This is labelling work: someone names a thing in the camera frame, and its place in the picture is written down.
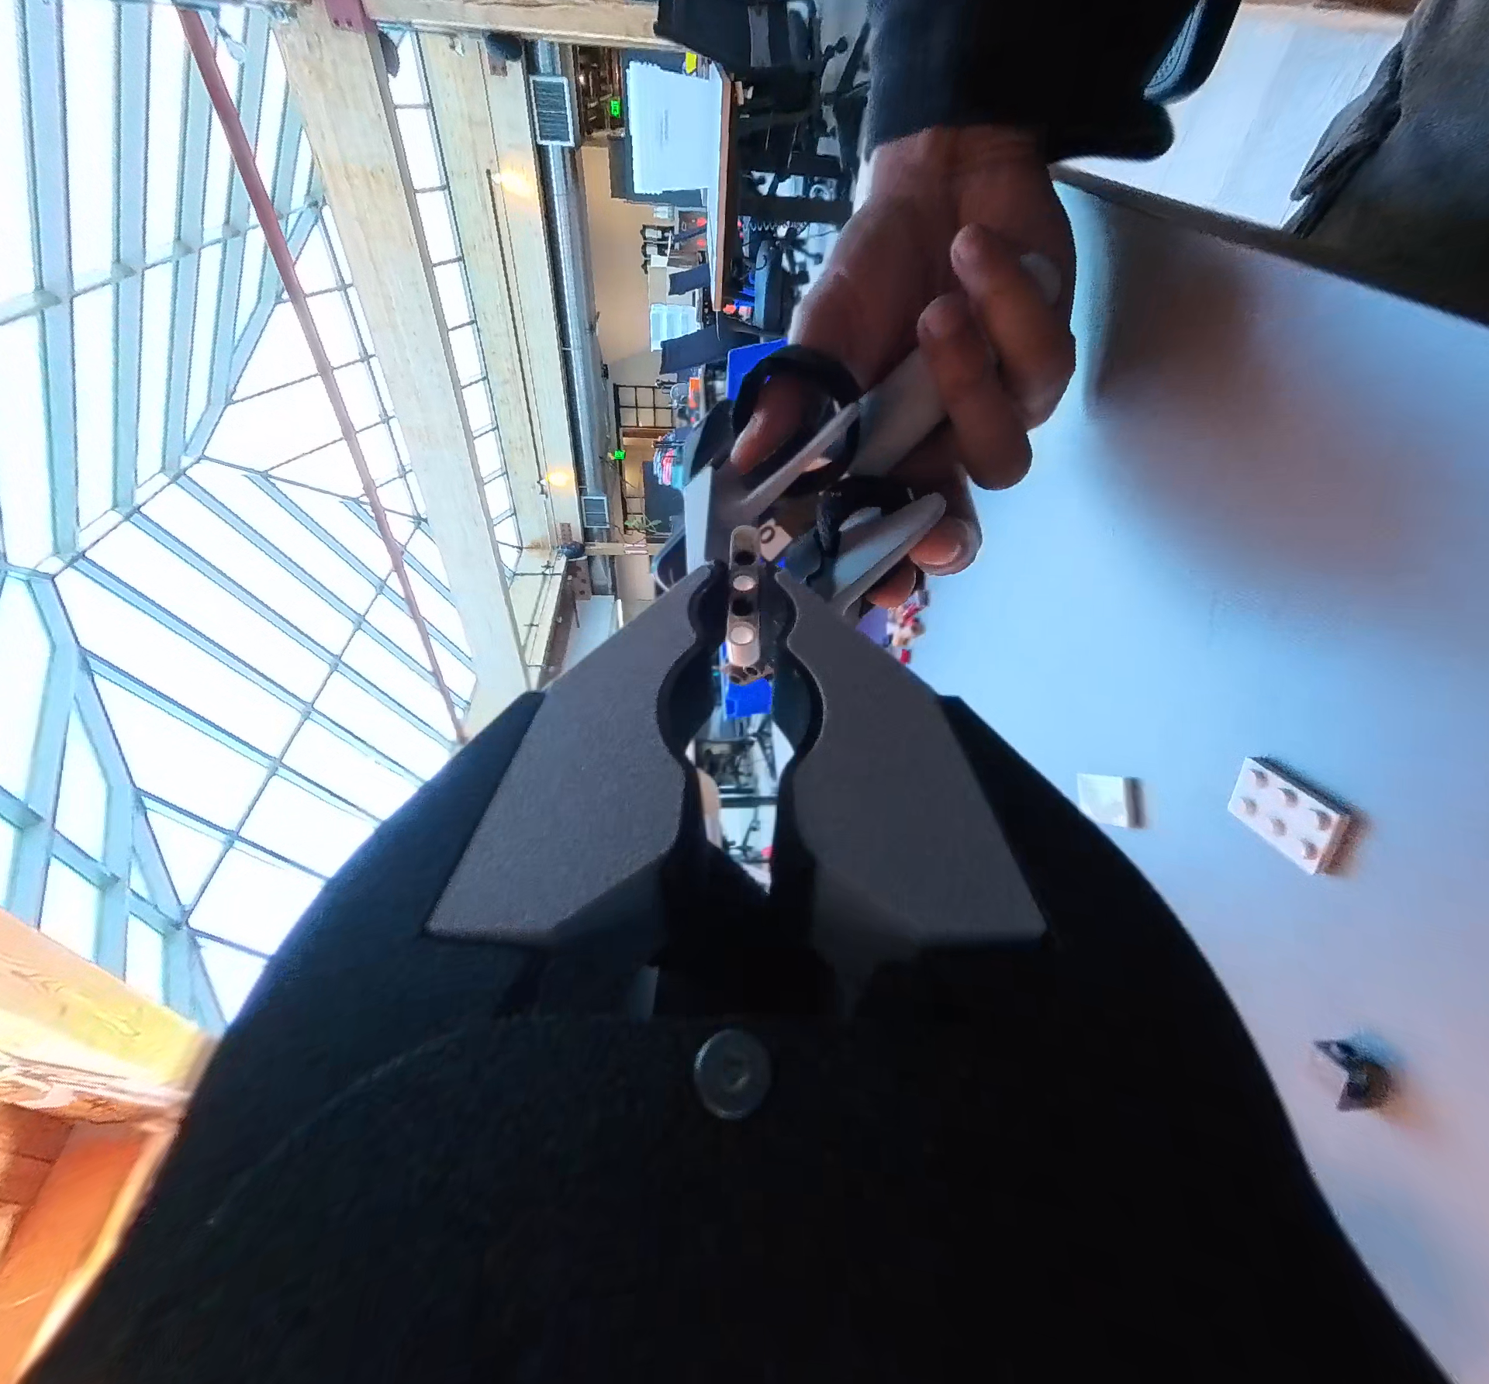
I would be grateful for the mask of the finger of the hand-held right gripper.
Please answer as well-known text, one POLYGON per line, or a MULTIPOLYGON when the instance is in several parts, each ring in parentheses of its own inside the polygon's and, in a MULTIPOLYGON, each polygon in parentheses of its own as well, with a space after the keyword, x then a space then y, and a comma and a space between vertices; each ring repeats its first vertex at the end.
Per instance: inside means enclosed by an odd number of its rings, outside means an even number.
POLYGON ((718 403, 691 432, 683 449, 683 556, 684 570, 726 561, 738 527, 759 524, 751 508, 751 489, 732 464, 735 401, 718 403))

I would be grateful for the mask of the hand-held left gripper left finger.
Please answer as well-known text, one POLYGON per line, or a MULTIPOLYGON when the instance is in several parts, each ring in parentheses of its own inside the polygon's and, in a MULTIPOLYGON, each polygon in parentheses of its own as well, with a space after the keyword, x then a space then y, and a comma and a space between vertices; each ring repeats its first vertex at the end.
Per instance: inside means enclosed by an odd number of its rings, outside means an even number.
POLYGON ((667 880, 707 837, 686 760, 687 669, 721 626, 703 564, 542 695, 426 932, 530 955, 555 1006, 640 1010, 667 940, 667 880))

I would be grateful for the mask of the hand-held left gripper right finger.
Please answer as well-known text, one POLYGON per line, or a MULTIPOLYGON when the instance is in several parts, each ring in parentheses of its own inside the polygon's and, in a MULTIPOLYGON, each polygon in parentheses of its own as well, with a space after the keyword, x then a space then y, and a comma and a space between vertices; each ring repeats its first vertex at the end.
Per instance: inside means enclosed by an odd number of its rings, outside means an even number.
POLYGON ((772 902, 815 1009, 973 1010, 1046 988, 1046 915, 941 696, 775 574, 772 902))

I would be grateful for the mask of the white lego beam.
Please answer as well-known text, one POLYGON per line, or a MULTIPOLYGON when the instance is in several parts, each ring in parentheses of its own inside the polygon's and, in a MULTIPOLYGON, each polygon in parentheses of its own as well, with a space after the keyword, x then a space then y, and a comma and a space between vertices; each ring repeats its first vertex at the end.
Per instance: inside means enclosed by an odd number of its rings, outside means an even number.
POLYGON ((732 684, 766 679, 774 671, 772 567, 754 524, 743 523, 732 531, 727 578, 724 674, 732 684))

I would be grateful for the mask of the person's right forearm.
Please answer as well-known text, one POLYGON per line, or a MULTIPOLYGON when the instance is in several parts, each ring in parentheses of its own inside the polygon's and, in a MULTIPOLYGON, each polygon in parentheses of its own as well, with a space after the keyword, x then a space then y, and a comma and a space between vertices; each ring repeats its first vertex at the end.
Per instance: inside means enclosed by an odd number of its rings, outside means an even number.
POLYGON ((936 127, 1032 132, 1053 162, 1151 161, 1241 0, 869 0, 864 149, 936 127))

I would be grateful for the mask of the white lego tile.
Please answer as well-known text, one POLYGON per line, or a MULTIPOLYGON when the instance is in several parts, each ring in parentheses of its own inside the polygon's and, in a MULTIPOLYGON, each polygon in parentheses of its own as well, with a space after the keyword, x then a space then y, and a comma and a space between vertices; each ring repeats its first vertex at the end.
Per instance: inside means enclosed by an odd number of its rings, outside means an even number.
POLYGON ((1075 798, 1084 816, 1111 829, 1145 826, 1143 781, 1134 776, 1080 771, 1075 798))

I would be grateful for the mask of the white studded lego plate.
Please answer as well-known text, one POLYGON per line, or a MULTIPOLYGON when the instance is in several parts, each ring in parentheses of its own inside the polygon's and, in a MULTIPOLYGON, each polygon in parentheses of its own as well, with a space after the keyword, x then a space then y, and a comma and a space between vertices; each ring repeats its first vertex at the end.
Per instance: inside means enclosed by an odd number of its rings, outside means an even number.
POLYGON ((1357 826, 1351 806, 1287 767, 1255 755, 1239 763, 1228 813, 1309 875, 1343 869, 1357 826))

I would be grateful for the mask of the person's right hand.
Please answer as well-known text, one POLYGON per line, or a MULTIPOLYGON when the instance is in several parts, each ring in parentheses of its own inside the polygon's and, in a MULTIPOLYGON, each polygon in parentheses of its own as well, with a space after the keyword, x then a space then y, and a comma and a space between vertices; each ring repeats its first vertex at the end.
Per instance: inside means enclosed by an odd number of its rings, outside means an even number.
POLYGON ((912 352, 944 419, 895 470, 939 494, 939 524, 871 601, 968 569, 981 547, 973 488, 1006 489, 1075 370, 1075 247, 1032 132, 935 127, 874 148, 861 199, 789 330, 789 342, 877 387, 912 352))

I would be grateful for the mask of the white board screen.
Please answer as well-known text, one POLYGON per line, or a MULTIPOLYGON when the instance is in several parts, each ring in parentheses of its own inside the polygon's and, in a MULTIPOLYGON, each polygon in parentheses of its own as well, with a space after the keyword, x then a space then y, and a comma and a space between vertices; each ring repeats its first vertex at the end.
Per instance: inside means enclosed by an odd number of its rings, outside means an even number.
POLYGON ((632 60, 624 81, 630 173, 636 193, 716 193, 724 156, 723 75, 718 70, 673 71, 632 60))

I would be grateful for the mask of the wooden column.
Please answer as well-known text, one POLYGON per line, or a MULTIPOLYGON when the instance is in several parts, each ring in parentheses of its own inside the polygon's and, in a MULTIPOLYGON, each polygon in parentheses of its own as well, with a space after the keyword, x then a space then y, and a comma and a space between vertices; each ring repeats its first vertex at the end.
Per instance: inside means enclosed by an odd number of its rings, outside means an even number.
POLYGON ((362 0, 305 0, 279 44, 471 647, 475 733, 533 680, 383 43, 362 0))

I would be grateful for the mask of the black office chair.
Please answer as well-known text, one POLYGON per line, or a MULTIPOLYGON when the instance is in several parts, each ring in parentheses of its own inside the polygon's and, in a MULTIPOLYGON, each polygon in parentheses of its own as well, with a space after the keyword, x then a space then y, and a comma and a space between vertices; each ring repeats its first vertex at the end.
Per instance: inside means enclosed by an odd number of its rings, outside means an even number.
POLYGON ((716 63, 756 113, 809 113, 821 90, 815 0, 659 0, 656 33, 716 63))

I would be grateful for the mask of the red pipe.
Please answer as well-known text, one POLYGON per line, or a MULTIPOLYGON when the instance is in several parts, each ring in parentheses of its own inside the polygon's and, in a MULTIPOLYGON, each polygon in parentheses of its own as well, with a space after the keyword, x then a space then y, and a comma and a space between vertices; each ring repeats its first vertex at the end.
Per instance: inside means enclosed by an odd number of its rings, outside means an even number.
POLYGON ((359 491, 369 505, 373 527, 378 532, 383 548, 389 558, 391 570, 397 580, 405 610, 408 612, 410 620, 420 636, 420 647, 428 661, 428 668, 434 679, 444 711, 448 717, 448 722, 451 723, 455 741, 466 743, 467 731, 461 720, 455 693, 451 692, 440 668, 432 631, 429 629, 423 612, 420 610, 420 599, 415 593, 404 559, 404 547, 399 542, 396 529, 389 521, 388 508, 377 488, 370 464, 361 444, 357 429, 345 403, 335 366, 326 352, 324 338, 311 311, 308 293, 305 291, 297 271, 295 253, 289 247, 281 216, 273 201, 273 194, 259 170, 255 146, 251 143, 246 134, 241 113, 233 100, 233 94, 230 92, 228 84, 217 65, 214 38, 208 33, 206 22, 195 8, 179 4, 176 14, 188 52, 196 62, 196 71, 203 81, 204 89, 208 90, 219 126, 228 142, 233 165, 246 186, 246 193, 265 240, 265 248, 270 253, 282 280, 287 301, 292 306, 297 323, 306 341, 308 352, 326 392, 327 406, 332 411, 341 435, 341 441, 357 475, 359 491))

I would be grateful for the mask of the large grid window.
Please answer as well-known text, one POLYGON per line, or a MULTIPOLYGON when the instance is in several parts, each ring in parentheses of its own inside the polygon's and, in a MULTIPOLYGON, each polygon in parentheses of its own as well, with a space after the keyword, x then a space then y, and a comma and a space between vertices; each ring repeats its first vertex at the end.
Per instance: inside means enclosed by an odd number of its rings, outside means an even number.
MULTIPOLYGON (((268 14, 204 14, 444 676, 420 484, 268 14)), ((219 1030, 456 746, 166 0, 2 0, 4 905, 219 1030)))

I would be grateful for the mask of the dark grey garment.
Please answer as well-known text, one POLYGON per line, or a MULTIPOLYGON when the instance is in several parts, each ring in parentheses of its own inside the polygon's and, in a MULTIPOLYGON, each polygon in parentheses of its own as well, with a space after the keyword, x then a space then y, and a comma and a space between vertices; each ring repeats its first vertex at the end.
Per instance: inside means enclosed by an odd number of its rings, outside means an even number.
POLYGON ((1421 0, 1319 137, 1287 229, 1390 291, 1488 317, 1488 0, 1421 0))

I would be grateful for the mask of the silver air duct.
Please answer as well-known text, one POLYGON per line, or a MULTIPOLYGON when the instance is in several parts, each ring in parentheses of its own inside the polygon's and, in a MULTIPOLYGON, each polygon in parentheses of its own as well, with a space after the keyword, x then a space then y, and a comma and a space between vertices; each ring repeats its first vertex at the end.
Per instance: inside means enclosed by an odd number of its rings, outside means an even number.
POLYGON ((538 145, 536 164, 566 377, 581 535, 597 553, 589 561, 598 591, 619 594, 617 556, 603 551, 608 543, 622 540, 617 524, 624 516, 622 478, 611 457, 617 446, 616 401, 600 341, 581 151, 538 145))

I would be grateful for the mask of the dark grey lego bracket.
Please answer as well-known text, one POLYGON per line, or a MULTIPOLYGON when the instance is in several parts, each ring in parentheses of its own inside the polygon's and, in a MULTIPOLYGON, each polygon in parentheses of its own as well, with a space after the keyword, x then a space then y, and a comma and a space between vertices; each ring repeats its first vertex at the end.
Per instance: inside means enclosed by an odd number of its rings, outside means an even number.
POLYGON ((1392 1105, 1397 1089, 1394 1068, 1370 1039, 1316 1039, 1312 1050, 1319 1065, 1327 1065, 1336 1076, 1338 1111, 1379 1111, 1392 1105))

